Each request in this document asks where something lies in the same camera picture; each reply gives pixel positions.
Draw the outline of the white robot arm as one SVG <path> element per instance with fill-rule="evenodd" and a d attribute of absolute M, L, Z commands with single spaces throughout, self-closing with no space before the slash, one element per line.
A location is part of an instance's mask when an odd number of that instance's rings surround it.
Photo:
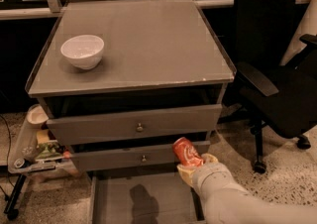
<path fill-rule="evenodd" d="M 269 203 L 251 195 L 214 156 L 203 154 L 177 166 L 200 198 L 207 224 L 317 224 L 313 206 Z"/>

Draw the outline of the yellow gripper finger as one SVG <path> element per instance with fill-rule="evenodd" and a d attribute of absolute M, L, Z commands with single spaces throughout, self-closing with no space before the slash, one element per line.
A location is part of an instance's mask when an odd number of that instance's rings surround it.
<path fill-rule="evenodd" d="M 188 167 L 184 165 L 178 165 L 177 170 L 179 172 L 180 177 L 182 180 L 189 185 L 190 187 L 193 186 L 193 175 L 197 171 L 197 167 Z"/>
<path fill-rule="evenodd" d="M 216 163 L 218 163 L 218 159 L 215 156 L 213 156 L 213 155 L 211 155 L 209 153 L 202 154 L 201 157 L 202 157 L 203 162 L 205 164 L 216 164 Z"/>

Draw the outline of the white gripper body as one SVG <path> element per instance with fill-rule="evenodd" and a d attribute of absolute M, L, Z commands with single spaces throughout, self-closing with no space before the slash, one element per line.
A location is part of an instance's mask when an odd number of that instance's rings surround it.
<path fill-rule="evenodd" d="M 228 168 L 221 163 L 208 163 L 198 168 L 192 176 L 192 185 L 203 201 L 207 201 L 218 190 L 242 190 Z"/>

